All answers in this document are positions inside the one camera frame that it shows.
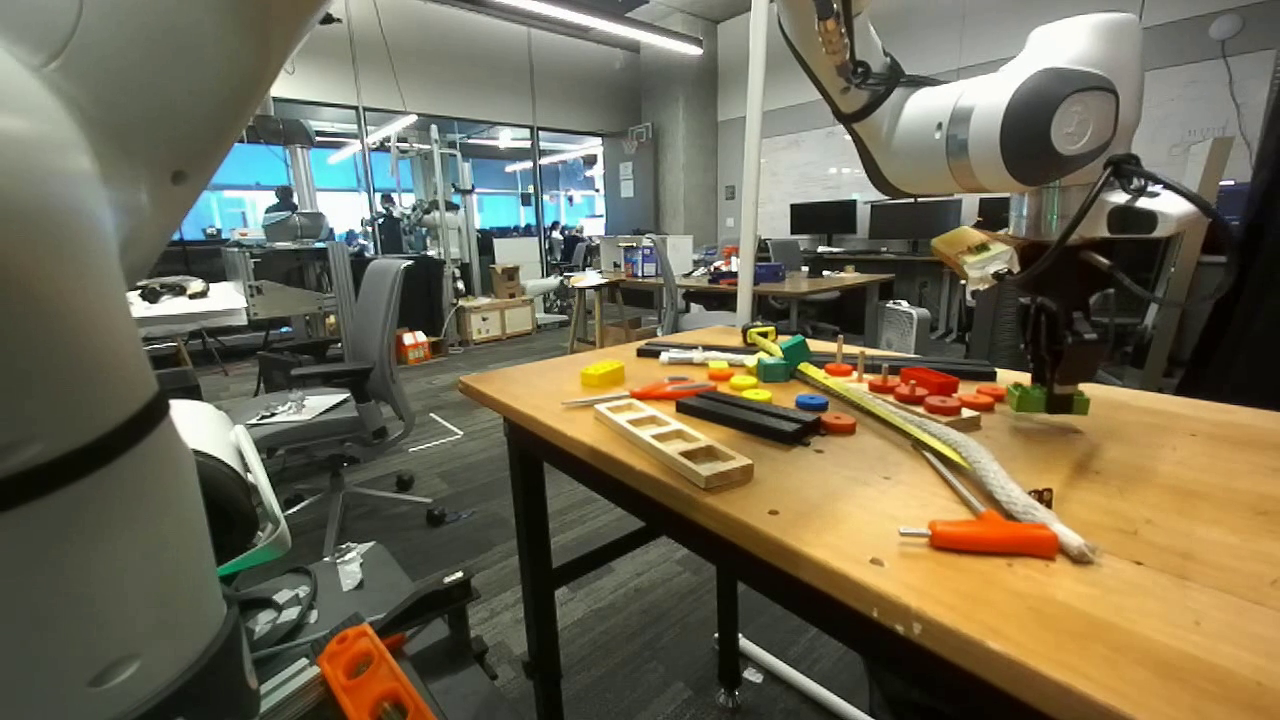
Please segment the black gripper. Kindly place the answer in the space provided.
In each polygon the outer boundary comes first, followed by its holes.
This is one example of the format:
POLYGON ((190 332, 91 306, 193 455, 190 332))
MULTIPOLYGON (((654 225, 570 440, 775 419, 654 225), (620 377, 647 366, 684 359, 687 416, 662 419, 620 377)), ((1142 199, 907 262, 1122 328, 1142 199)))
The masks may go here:
POLYGON ((1091 381, 1105 359, 1105 339, 1087 302, 1108 288, 1108 273, 1087 250, 1034 243, 1022 251, 1025 273, 1016 277, 1028 302, 1028 367, 1035 386, 1073 387, 1091 381))

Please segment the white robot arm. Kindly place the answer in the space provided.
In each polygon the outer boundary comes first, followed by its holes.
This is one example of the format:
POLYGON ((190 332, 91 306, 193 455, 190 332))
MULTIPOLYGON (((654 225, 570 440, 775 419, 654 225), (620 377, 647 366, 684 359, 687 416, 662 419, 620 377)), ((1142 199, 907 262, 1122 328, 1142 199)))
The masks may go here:
POLYGON ((1045 194, 1081 190, 1073 217, 1022 262, 1028 367, 1069 387, 1095 377, 1087 295, 1101 270, 1083 230, 1112 190, 1143 184, 1134 131, 1143 91, 1143 28, 1134 14, 1039 23, 1001 67, 970 82, 912 75, 876 38, 866 0, 775 0, 784 48, 815 85, 876 194, 1045 194))

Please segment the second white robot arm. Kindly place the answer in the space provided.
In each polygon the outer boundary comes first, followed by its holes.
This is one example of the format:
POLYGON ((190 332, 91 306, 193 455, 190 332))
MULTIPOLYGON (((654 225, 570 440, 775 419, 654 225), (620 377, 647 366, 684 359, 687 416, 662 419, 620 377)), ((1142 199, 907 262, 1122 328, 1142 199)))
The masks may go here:
POLYGON ((251 720, 128 312, 327 0, 0 0, 0 720, 251 720))

